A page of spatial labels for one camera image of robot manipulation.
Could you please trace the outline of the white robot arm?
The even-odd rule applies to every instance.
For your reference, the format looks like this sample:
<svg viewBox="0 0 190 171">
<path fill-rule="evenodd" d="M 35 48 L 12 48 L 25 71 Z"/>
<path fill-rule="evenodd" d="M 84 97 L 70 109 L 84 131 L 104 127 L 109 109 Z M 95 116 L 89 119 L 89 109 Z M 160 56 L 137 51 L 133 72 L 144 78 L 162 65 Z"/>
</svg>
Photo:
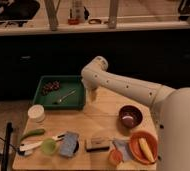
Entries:
<svg viewBox="0 0 190 171">
<path fill-rule="evenodd" d="M 190 171 L 190 87 L 174 89 L 107 68 L 104 57 L 95 57 L 81 70 L 84 86 L 90 91 L 101 86 L 147 106 L 157 119 L 156 171 Z"/>
</svg>

